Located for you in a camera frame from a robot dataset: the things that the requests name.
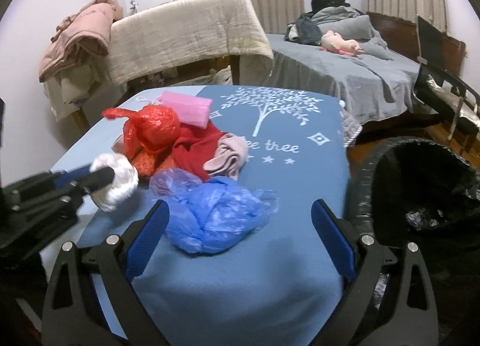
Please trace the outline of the white plastic bag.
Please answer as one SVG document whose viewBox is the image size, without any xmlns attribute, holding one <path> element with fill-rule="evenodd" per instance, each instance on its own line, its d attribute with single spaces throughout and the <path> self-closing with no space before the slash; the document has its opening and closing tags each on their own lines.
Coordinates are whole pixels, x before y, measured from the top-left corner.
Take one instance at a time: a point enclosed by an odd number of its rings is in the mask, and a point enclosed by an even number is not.
<svg viewBox="0 0 480 346">
<path fill-rule="evenodd" d="M 95 191 L 90 196 L 97 208 L 111 213 L 134 194 L 137 190 L 139 177 L 137 169 L 133 167 L 128 158 L 118 152 L 98 155 L 90 165 L 89 172 L 95 172 L 104 167 L 113 169 L 114 179 L 105 188 Z"/>
</svg>

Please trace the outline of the red cloth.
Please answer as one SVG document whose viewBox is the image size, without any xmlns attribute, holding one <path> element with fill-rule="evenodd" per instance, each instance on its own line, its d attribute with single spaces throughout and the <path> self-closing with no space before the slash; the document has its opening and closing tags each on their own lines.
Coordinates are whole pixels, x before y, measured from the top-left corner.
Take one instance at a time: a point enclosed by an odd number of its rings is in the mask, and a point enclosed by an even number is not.
<svg viewBox="0 0 480 346">
<path fill-rule="evenodd" d="M 205 181 L 209 175 L 203 165 L 214 158 L 218 141 L 224 135 L 225 132 L 218 130 L 211 122 L 206 129 L 182 124 L 180 137 L 172 147 L 157 155 L 141 149 L 129 161 L 142 179 L 150 179 L 168 168 L 179 168 Z"/>
</svg>

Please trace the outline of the black lined trash bin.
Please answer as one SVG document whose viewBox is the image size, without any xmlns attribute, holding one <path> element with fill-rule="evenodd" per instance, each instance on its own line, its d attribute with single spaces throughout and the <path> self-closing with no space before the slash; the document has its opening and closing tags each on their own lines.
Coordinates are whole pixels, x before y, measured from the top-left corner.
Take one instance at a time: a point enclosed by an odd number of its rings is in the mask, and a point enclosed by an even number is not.
<svg viewBox="0 0 480 346">
<path fill-rule="evenodd" d="M 419 246 L 439 343 L 479 344 L 479 169 L 432 140 L 383 140 L 361 163 L 346 209 L 378 243 Z"/>
</svg>

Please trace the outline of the red plastic bag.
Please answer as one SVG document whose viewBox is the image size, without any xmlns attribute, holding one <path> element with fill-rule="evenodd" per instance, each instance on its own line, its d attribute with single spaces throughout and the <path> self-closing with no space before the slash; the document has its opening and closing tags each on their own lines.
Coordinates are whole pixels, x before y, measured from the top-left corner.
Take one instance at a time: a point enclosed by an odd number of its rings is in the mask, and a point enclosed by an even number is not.
<svg viewBox="0 0 480 346">
<path fill-rule="evenodd" d="M 176 112 L 162 105 L 146 105 L 139 111 L 108 108 L 103 111 L 103 118 L 127 119 L 123 128 L 123 154 L 128 159 L 133 159 L 141 150 L 153 155 L 163 152 L 181 133 Z"/>
</svg>

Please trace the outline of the blue tree print blanket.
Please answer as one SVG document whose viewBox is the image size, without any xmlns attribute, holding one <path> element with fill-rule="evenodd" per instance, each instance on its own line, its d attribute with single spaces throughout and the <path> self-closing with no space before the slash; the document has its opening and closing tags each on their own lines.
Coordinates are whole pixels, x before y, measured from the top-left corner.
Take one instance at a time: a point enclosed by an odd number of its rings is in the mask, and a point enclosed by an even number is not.
<svg viewBox="0 0 480 346">
<path fill-rule="evenodd" d="M 230 250 L 190 256 L 158 243 L 133 288 L 173 345 L 306 345 L 343 294 L 343 282 L 312 225 L 323 199 L 343 214 L 349 164 L 334 97 L 314 94 L 316 110 L 262 119 L 256 107 L 225 105 L 233 86 L 185 86 L 180 93 L 212 100 L 211 120 L 247 140 L 239 184 L 272 190 L 278 211 Z"/>
</svg>

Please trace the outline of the blue plastic bag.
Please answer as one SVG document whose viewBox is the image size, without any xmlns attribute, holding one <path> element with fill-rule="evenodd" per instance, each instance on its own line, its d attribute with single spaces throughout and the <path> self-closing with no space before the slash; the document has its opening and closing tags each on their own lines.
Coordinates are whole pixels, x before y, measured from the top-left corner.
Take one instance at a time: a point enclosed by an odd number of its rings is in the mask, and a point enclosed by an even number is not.
<svg viewBox="0 0 480 346">
<path fill-rule="evenodd" d="M 178 168 L 152 176 L 149 189 L 168 204 L 169 242 L 189 254 L 227 251 L 266 226 L 279 209 L 275 191 L 249 191 L 224 176 L 203 182 Z"/>
</svg>

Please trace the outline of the pink sponge block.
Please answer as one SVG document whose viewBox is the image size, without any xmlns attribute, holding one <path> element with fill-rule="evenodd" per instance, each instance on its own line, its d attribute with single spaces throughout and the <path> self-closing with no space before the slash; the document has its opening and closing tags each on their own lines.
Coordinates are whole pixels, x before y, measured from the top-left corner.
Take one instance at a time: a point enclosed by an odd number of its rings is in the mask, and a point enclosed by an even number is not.
<svg viewBox="0 0 480 346">
<path fill-rule="evenodd" d="M 212 99 L 164 92 L 160 97 L 160 102 L 161 105 L 173 109 L 181 123 L 201 129 L 207 128 Z"/>
</svg>

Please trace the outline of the pale pink crumpled cloth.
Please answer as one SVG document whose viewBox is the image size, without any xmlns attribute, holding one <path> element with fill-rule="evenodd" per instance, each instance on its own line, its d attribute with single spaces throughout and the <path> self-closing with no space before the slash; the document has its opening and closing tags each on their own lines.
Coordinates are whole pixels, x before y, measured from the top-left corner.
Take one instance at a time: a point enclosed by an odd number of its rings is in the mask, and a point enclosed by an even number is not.
<svg viewBox="0 0 480 346">
<path fill-rule="evenodd" d="M 227 133 L 217 142 L 213 158 L 203 164 L 210 177 L 225 176 L 237 181 L 247 162 L 248 144 L 244 137 Z"/>
</svg>

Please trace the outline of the beige quilt over table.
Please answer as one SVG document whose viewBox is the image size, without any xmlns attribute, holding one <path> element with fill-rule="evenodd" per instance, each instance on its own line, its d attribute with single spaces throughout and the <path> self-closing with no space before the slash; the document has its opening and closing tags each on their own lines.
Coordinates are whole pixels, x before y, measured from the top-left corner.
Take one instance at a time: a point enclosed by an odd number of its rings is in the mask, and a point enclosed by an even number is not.
<svg viewBox="0 0 480 346">
<path fill-rule="evenodd" d="M 259 86 L 274 57 L 251 0 L 177 0 L 112 24 L 109 53 L 97 59 L 103 82 L 119 86 L 163 70 L 237 57 L 240 83 Z"/>
</svg>

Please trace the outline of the silver cushion on chair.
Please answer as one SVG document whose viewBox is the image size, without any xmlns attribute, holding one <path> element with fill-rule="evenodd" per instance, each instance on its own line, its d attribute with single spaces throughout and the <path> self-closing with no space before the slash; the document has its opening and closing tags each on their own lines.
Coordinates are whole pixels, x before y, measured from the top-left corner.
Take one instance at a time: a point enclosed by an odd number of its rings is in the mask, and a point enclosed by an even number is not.
<svg viewBox="0 0 480 346">
<path fill-rule="evenodd" d="M 454 110 L 454 113 L 458 111 L 458 105 L 460 103 L 460 97 L 452 92 L 448 92 L 446 89 L 437 85 L 431 75 L 427 76 L 427 87 L 435 94 L 436 97 L 445 102 L 450 108 Z M 462 107 L 459 112 L 458 119 L 466 119 L 472 123 L 475 127 L 479 127 L 479 105 L 473 102 L 469 98 L 465 98 Z"/>
</svg>

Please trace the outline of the black metal chair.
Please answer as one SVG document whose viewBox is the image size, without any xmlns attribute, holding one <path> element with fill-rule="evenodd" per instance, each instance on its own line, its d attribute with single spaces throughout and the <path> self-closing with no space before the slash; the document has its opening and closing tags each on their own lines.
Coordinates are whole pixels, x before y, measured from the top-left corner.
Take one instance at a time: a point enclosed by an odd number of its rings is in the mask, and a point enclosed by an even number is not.
<svg viewBox="0 0 480 346">
<path fill-rule="evenodd" d="M 416 34 L 420 56 L 418 57 L 420 68 L 416 82 L 413 86 L 414 97 L 423 105 L 431 108 L 440 118 L 450 124 L 447 142 L 451 143 L 456 132 L 463 136 L 458 141 L 462 153 L 469 152 L 479 134 L 479 127 L 475 127 L 466 119 L 458 119 L 459 112 L 465 98 L 476 102 L 479 107 L 479 94 L 465 81 L 445 69 L 443 57 L 442 33 L 435 26 L 416 16 Z M 445 102 L 435 96 L 427 87 L 427 76 L 431 75 L 440 87 L 460 97 L 457 113 Z"/>
</svg>

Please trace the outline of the bed with grey sheet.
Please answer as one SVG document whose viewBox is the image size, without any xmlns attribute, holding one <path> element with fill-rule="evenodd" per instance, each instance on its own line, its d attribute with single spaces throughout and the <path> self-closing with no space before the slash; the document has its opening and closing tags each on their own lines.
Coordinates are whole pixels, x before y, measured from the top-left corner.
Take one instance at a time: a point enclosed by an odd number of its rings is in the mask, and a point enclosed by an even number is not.
<svg viewBox="0 0 480 346">
<path fill-rule="evenodd" d="M 368 54 L 351 58 L 288 42 L 282 35 L 267 38 L 274 54 L 272 73 L 265 82 L 269 87 L 336 97 L 361 124 L 422 111 L 413 97 L 419 65 L 401 54 L 387 50 L 388 60 Z"/>
</svg>

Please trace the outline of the dark wooden headboard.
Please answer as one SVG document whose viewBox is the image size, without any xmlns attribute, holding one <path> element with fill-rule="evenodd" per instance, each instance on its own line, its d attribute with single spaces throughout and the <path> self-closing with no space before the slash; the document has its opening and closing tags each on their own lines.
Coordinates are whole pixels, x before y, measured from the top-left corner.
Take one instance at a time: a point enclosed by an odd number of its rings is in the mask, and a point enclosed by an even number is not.
<svg viewBox="0 0 480 346">
<path fill-rule="evenodd" d="M 384 14 L 368 12 L 368 16 L 373 28 L 381 34 L 391 50 L 414 60 L 414 62 L 417 61 L 420 50 L 415 23 Z M 442 33 L 442 54 L 447 71 L 460 76 L 465 53 L 465 42 Z"/>
</svg>

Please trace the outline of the pink plush toy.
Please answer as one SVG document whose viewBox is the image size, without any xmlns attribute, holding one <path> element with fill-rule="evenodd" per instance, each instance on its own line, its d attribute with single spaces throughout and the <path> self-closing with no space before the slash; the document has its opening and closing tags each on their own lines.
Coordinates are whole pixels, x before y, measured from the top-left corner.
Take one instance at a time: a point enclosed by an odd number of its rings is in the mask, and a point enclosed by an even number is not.
<svg viewBox="0 0 480 346">
<path fill-rule="evenodd" d="M 321 37 L 320 50 L 350 57 L 356 57 L 365 52 L 357 41 L 344 40 L 339 33 L 334 31 L 327 31 Z"/>
</svg>

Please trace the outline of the grey bedding pile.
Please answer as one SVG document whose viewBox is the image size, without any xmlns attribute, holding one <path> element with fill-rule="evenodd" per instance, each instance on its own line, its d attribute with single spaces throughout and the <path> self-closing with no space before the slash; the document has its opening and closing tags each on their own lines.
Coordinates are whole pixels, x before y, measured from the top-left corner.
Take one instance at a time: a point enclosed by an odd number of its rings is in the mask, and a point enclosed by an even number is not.
<svg viewBox="0 0 480 346">
<path fill-rule="evenodd" d="M 339 33 L 344 40 L 355 40 L 368 54 L 391 60 L 387 43 L 374 29 L 370 17 L 350 6 L 327 7 L 317 13 L 304 13 L 287 26 L 284 40 L 320 48 L 320 39 L 327 31 Z"/>
</svg>

